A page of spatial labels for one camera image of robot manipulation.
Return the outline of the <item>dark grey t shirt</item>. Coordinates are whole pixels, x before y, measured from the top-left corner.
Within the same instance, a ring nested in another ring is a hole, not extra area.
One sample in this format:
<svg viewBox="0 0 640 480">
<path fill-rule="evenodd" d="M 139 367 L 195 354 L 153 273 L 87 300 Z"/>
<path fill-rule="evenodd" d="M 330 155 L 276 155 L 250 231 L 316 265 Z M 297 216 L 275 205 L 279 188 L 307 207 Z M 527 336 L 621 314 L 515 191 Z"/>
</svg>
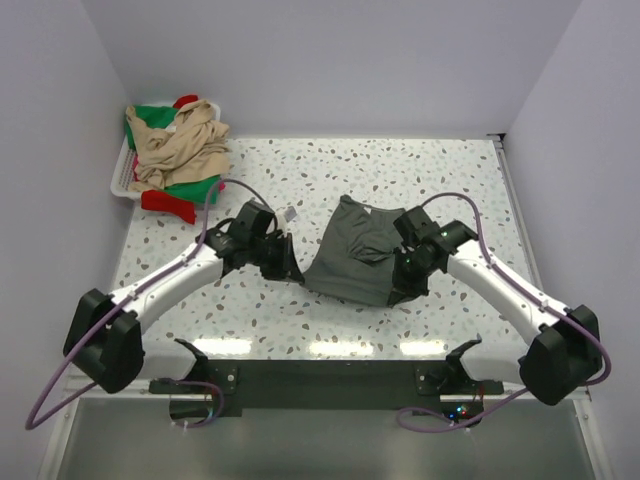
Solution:
<svg viewBox="0 0 640 480">
<path fill-rule="evenodd" d="M 380 209 L 348 195 L 326 226 L 316 256 L 303 273 L 316 293 L 372 307 L 392 307 L 429 294 L 428 283 L 403 290 L 393 283 L 402 237 L 394 222 L 403 208 Z"/>
</svg>

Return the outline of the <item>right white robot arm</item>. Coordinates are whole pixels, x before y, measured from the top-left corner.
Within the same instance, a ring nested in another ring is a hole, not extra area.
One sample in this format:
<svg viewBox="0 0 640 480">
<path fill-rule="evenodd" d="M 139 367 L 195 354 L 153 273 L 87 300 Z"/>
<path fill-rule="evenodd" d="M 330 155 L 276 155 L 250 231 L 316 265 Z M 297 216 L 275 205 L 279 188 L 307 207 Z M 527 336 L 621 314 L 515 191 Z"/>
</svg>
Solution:
<svg viewBox="0 0 640 480">
<path fill-rule="evenodd" d="M 570 308 L 525 281 L 489 252 L 478 229 L 458 220 L 441 226 L 420 207 L 393 225 L 401 245 L 394 251 L 390 304 L 427 295 L 429 277 L 440 271 L 480 295 L 522 339 L 505 347 L 470 340 L 452 350 L 445 369 L 452 390 L 466 393 L 484 381 L 519 384 L 553 406 L 602 370 L 595 313 Z"/>
</svg>

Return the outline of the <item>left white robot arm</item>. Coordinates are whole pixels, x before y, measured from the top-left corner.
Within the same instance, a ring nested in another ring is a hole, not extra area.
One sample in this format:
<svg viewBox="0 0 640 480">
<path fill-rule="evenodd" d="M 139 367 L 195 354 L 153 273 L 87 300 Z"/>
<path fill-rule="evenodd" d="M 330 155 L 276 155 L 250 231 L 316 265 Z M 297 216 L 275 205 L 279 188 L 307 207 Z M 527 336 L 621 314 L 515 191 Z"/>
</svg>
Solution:
<svg viewBox="0 0 640 480">
<path fill-rule="evenodd" d="M 90 290 L 79 300 L 64 355 L 109 394 L 138 379 L 168 378 L 185 392 L 200 390 L 207 380 L 204 354 L 180 339 L 146 346 L 144 333 L 186 297 L 246 265 L 266 280 L 303 283 L 287 230 L 296 215 L 293 207 L 273 212 L 248 201 L 143 279 L 108 294 Z"/>
</svg>

